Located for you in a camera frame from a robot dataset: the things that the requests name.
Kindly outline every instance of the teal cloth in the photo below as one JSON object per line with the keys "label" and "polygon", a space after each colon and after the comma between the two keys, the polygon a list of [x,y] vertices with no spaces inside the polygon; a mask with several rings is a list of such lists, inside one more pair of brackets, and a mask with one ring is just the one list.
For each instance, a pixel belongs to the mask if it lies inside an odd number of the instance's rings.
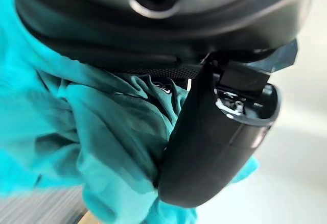
{"label": "teal cloth", "polygon": [[[104,223],[196,223],[157,198],[152,180],[187,92],[60,56],[0,0],[0,195],[83,185]],[[232,182],[258,166],[251,158]]]}

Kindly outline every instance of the white surface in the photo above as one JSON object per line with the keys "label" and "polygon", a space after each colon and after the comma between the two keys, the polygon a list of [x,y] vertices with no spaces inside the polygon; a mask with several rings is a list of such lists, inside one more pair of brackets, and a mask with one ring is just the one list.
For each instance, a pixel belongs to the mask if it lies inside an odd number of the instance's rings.
{"label": "white surface", "polygon": [[198,208],[198,224],[326,224],[325,189],[260,172]]}
{"label": "white surface", "polygon": [[258,172],[198,209],[199,224],[327,223],[327,0],[314,0],[296,65],[270,80],[283,95],[256,153]]}

